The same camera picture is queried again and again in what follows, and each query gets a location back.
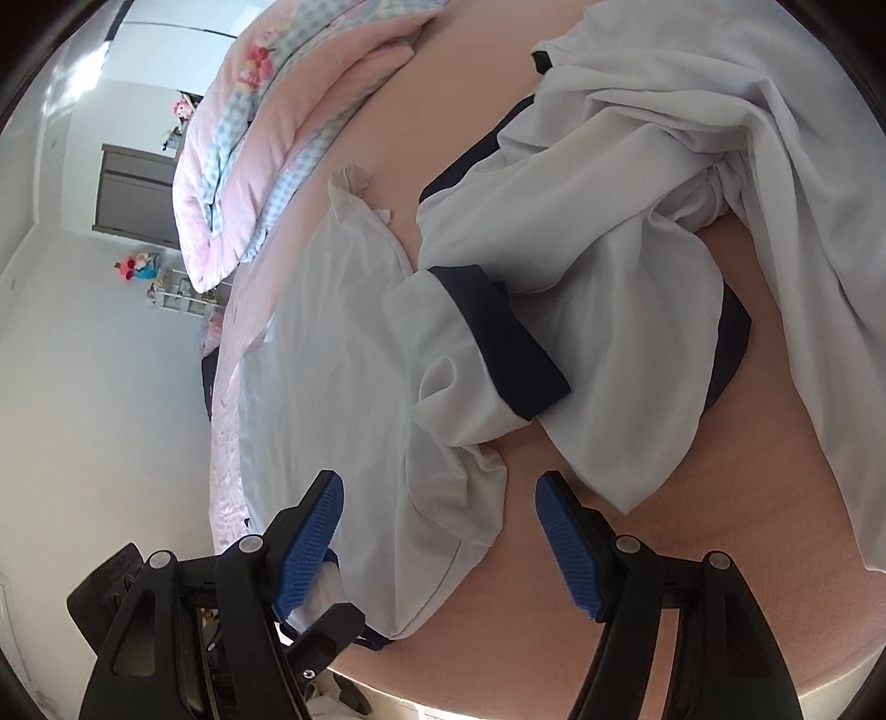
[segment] blue ribbed pad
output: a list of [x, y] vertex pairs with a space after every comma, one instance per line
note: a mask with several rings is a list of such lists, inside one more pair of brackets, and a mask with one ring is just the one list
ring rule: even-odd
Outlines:
[[599, 622], [605, 602], [597, 580], [596, 560], [554, 484], [545, 476], [540, 477], [535, 486], [535, 512], [569, 587], [572, 602]]
[[334, 475], [307, 517], [280, 570], [280, 591], [274, 609], [284, 619], [305, 603], [323, 556], [345, 507], [345, 485]]

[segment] white fabric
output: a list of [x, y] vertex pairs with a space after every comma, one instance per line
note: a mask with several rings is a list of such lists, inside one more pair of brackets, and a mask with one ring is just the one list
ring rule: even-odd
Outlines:
[[732, 208], [885, 569], [886, 139], [863, 98], [774, 0], [609, 0], [541, 48], [554, 68], [501, 150], [419, 208], [419, 267], [534, 293], [516, 312], [573, 387], [541, 422], [627, 512], [695, 433], [721, 281], [690, 233]]
[[[340, 575], [324, 564], [291, 620], [305, 627], [344, 591], [373, 630], [402, 638], [498, 535], [507, 470], [477, 443], [526, 421], [495, 393], [440, 282], [414, 275], [383, 219], [351, 194], [364, 187], [357, 168], [332, 175], [331, 210], [244, 355], [243, 487], [262, 532], [321, 470], [337, 472]], [[385, 297], [407, 276], [389, 315]]]

